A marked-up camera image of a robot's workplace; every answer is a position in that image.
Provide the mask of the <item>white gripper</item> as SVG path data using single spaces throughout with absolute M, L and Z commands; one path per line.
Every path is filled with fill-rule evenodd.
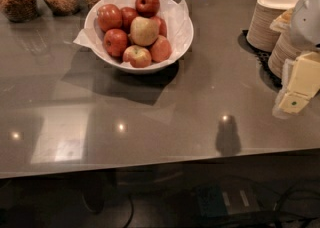
M 290 25 L 292 43 L 301 50 L 320 50 L 320 0 L 299 0 L 274 19 L 270 29 L 282 33 Z M 277 107 L 298 114 L 320 90 L 320 54 L 303 52 L 295 60 L 285 60 L 282 89 Z

